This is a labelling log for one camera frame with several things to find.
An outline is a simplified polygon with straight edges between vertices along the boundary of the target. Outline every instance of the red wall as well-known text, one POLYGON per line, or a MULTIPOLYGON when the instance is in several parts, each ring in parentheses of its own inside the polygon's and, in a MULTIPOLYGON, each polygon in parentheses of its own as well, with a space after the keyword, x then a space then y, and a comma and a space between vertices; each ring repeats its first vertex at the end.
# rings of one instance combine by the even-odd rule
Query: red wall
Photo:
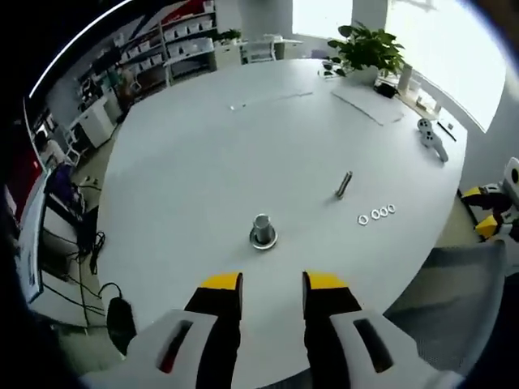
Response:
POLYGON ((189 14, 201 14, 204 12, 204 0, 190 0, 183 6, 180 6, 175 11, 167 15, 163 20, 162 24, 166 24, 172 20, 176 20, 185 15, 189 14))
POLYGON ((6 131, 9 132, 6 142, 6 185, 16 204, 15 217, 20 221, 27 197, 43 170, 25 126, 15 126, 6 131))

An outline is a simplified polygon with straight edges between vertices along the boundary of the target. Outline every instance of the bright window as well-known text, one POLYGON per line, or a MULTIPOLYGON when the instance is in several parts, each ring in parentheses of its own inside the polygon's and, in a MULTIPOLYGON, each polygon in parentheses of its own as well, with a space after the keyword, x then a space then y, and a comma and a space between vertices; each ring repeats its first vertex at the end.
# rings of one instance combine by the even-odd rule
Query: bright window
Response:
POLYGON ((353 0, 294 0, 292 33, 339 39, 337 28, 351 24, 352 6, 353 0))
POLYGON ((481 18, 455 0, 391 0, 386 31, 405 60, 450 95, 487 131, 500 102, 506 65, 481 18))

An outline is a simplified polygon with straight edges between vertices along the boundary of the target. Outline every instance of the white game controller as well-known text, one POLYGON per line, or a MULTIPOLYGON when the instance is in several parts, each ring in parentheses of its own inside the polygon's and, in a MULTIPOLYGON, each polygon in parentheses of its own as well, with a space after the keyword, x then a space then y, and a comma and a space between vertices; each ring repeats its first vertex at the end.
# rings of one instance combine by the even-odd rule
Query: white game controller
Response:
POLYGON ((448 161, 447 152, 444 149, 444 143, 438 138, 438 135, 432 130, 432 124, 428 119, 418 120, 418 130, 420 131, 420 142, 425 147, 432 147, 438 152, 443 162, 448 161))

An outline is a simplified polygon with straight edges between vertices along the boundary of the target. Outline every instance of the white round table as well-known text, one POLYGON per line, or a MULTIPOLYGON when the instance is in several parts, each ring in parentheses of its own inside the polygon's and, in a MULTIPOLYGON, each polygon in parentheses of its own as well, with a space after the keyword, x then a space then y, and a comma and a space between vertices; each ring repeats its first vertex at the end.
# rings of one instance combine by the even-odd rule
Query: white round table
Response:
POLYGON ((461 178, 464 129, 457 142, 436 131, 443 164, 420 144, 414 111, 395 101, 405 116, 380 126, 334 96, 345 81, 320 68, 254 64, 167 88, 132 107, 106 171, 99 279, 120 285, 138 330, 182 309, 209 276, 243 273, 233 387, 308 367, 304 270, 337 274, 362 306, 384 312, 433 248, 461 178), (388 204, 394 214, 358 224, 388 204), (260 213, 279 233, 265 252, 249 242, 260 213))

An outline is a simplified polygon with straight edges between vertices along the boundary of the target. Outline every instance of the metal rod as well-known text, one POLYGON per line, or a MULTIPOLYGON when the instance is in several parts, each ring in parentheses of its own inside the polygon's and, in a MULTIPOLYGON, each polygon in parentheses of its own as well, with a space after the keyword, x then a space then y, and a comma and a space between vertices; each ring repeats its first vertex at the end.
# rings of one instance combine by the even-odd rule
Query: metal rod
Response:
POLYGON ((252 223, 254 233, 258 243, 266 245, 274 239, 274 228, 270 224, 270 217, 265 214, 260 214, 254 219, 252 223))
POLYGON ((338 199, 342 199, 342 196, 344 196, 344 192, 346 191, 346 187, 350 183, 351 178, 353 176, 354 176, 354 172, 352 172, 352 171, 349 171, 344 176, 344 179, 341 182, 341 186, 339 186, 339 189, 337 190, 337 192, 335 192, 335 195, 337 196, 338 199))

